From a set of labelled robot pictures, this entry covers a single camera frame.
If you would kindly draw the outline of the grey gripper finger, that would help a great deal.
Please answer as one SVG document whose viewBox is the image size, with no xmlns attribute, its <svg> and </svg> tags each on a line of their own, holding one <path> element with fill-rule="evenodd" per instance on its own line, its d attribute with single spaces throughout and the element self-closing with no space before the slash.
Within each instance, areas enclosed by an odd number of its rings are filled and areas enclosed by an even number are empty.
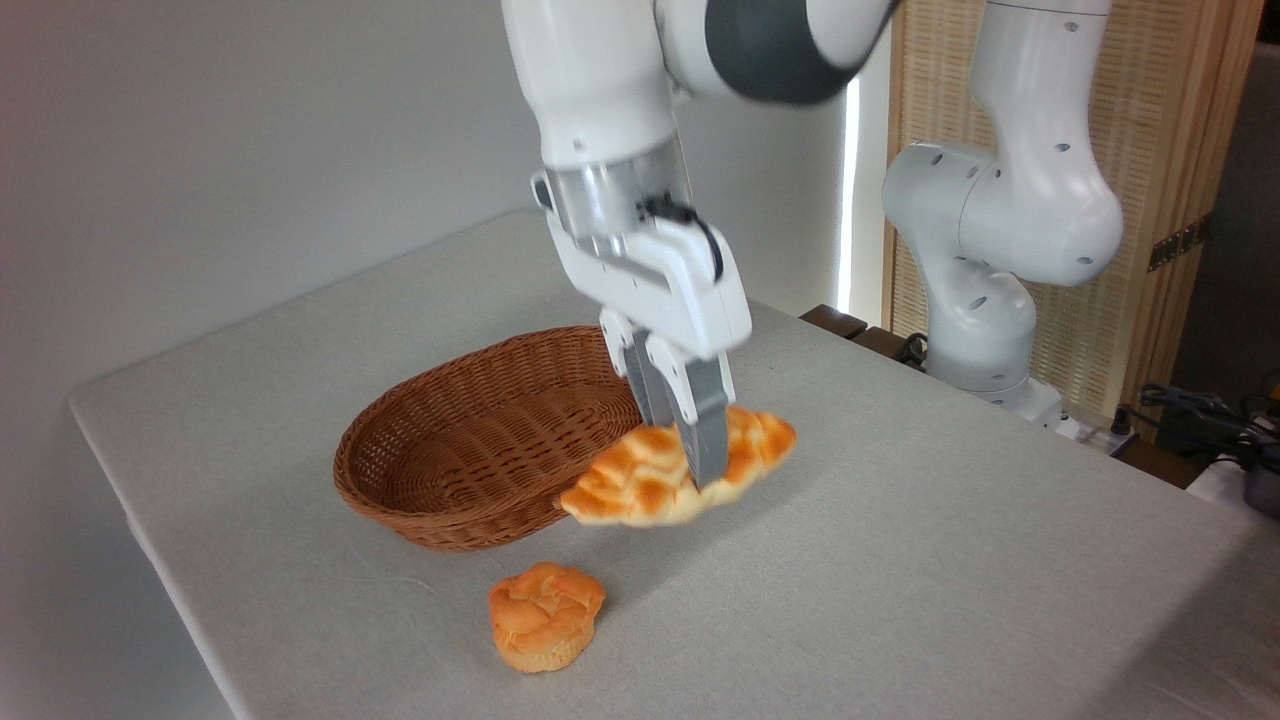
<svg viewBox="0 0 1280 720">
<path fill-rule="evenodd" d="M 644 340 L 645 419 L 675 427 L 696 488 L 721 479 L 728 466 L 728 406 L 732 378 L 728 357 L 699 359 L 648 334 Z"/>
<path fill-rule="evenodd" d="M 666 379 L 646 354 L 649 331 L 612 307 L 603 307 L 599 319 L 614 372 L 628 382 L 644 423 L 650 427 L 672 425 L 675 414 L 666 392 Z"/>
</svg>

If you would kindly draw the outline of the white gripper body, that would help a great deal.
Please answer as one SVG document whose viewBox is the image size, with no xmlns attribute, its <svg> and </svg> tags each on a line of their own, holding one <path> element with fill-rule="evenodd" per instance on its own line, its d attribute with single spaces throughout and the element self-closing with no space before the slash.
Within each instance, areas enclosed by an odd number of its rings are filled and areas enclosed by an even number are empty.
<svg viewBox="0 0 1280 720">
<path fill-rule="evenodd" d="M 623 234 L 626 256 L 598 258 L 581 250 L 559 218 L 545 214 L 550 237 L 571 284 L 604 307 L 686 354 L 710 359 L 742 345 L 753 320 L 733 256 L 718 234 L 722 273 L 716 273 L 707 233 L 658 218 Z"/>
</svg>

